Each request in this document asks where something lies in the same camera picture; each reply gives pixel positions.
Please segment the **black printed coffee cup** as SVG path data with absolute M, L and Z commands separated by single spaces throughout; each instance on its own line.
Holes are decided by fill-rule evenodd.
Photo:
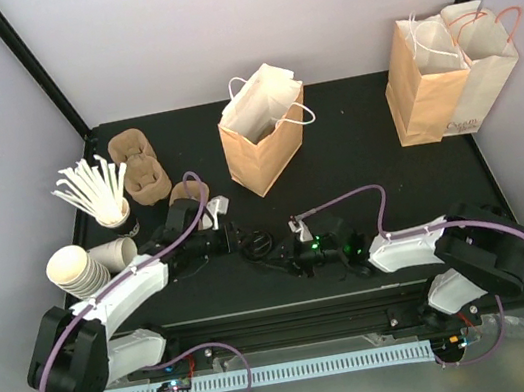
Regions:
M 240 242 L 240 253 L 247 261 L 259 262 L 274 248 L 274 238 L 266 231 L 256 230 Z

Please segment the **kraft paper bag white handles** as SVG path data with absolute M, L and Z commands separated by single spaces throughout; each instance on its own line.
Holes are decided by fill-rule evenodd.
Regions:
M 316 119 L 294 72 L 262 64 L 249 79 L 232 77 L 218 124 L 231 179 L 265 197 L 302 146 Z

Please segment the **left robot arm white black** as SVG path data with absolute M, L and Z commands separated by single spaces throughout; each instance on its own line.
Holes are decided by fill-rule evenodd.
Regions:
M 221 195 L 206 206 L 177 199 L 165 224 L 121 273 L 69 309 L 52 307 L 45 312 L 28 368 L 29 386 L 38 392 L 104 392 L 137 370 L 176 372 L 183 350 L 160 330 L 138 328 L 122 337 L 115 332 L 190 263 L 238 249 L 234 226 L 222 220 L 228 206 L 227 197 Z

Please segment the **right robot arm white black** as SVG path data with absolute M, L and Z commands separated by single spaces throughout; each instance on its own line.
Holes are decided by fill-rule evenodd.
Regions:
M 334 263 L 362 278 L 444 267 L 426 282 L 422 302 L 391 314 L 410 331 L 444 332 L 481 297 L 516 296 L 524 288 L 524 227 L 488 208 L 457 203 L 427 224 L 372 237 L 331 215 L 308 226 L 292 221 L 290 228 L 267 260 L 292 275 L 312 277 Z

